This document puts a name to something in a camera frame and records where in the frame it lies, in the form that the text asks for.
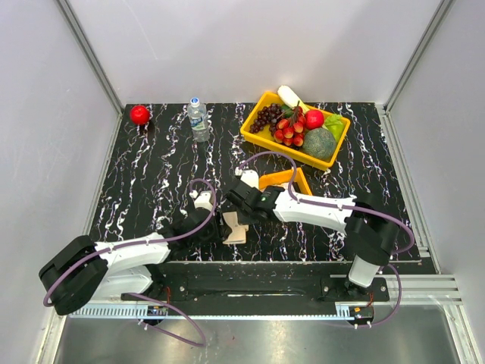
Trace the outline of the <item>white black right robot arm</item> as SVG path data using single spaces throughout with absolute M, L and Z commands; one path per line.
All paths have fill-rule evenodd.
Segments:
M 353 254 L 344 288 L 354 300 L 362 300 L 371 292 L 374 276 L 390 262 L 399 233 L 399 225 L 372 209 L 367 200 L 299 193 L 291 180 L 261 189 L 258 173 L 253 170 L 242 171 L 236 177 L 226 198 L 250 222 L 295 222 L 343 234 Z

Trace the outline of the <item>small yellow card bin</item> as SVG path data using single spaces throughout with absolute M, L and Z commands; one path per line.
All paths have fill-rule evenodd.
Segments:
M 288 183 L 293 175 L 293 170 L 279 171 L 272 174 L 262 175 L 258 180 L 259 190 L 264 190 L 268 186 L 280 186 L 287 188 Z M 312 195 L 311 188 L 308 184 L 305 174 L 301 168 L 296 169 L 296 176 L 293 181 L 296 191 L 305 195 Z

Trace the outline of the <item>beige leather card holder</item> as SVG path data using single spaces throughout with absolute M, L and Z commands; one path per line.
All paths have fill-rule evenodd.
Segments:
M 237 245 L 246 243 L 246 233 L 249 231 L 247 224 L 240 224 L 237 217 L 237 212 L 225 212 L 223 219 L 226 225 L 230 228 L 228 238 L 223 241 L 224 245 Z

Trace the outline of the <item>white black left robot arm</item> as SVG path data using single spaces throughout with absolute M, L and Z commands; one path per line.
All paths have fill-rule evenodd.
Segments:
M 164 281 L 154 275 L 154 265 L 185 254 L 194 243 L 224 235 L 213 192 L 196 196 L 194 207 L 182 220 L 144 237 L 118 242 L 76 237 L 39 271 L 45 306 L 70 315 L 91 300 L 119 299 L 128 293 L 159 298 Z

